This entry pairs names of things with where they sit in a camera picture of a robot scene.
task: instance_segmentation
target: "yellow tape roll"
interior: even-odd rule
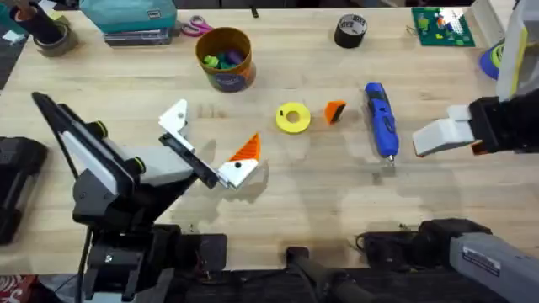
[[[297,113],[299,117],[298,121],[290,122],[286,118],[289,113]],[[311,123],[311,113],[305,105],[289,102],[287,104],[282,104],[277,109],[275,120],[277,121],[277,126],[279,126],[279,128],[283,131],[289,134],[297,134],[307,129]]]

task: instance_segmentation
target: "orange block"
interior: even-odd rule
[[[328,124],[333,124],[339,121],[340,115],[343,113],[346,102],[343,100],[329,101],[326,105],[326,109],[323,111],[324,116]]]
[[[256,159],[258,161],[260,159],[260,136],[257,132],[254,134],[251,139],[243,145],[242,148],[240,148],[239,151],[236,152],[236,154],[228,161],[239,161],[239,160],[246,160],[246,159]]]

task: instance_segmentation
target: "pink scissors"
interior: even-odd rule
[[[189,18],[188,23],[182,23],[181,31],[189,37],[200,37],[212,29],[202,16],[195,15]]]

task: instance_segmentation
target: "teal case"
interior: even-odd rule
[[[81,0],[81,11],[104,33],[173,28],[172,0]]]

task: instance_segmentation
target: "orange cup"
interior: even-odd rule
[[[207,55],[217,56],[228,51],[240,53],[244,58],[242,63],[224,70],[205,65]],[[223,92],[241,91],[254,80],[251,41],[239,29],[222,27],[203,34],[196,43],[196,57],[211,85]]]

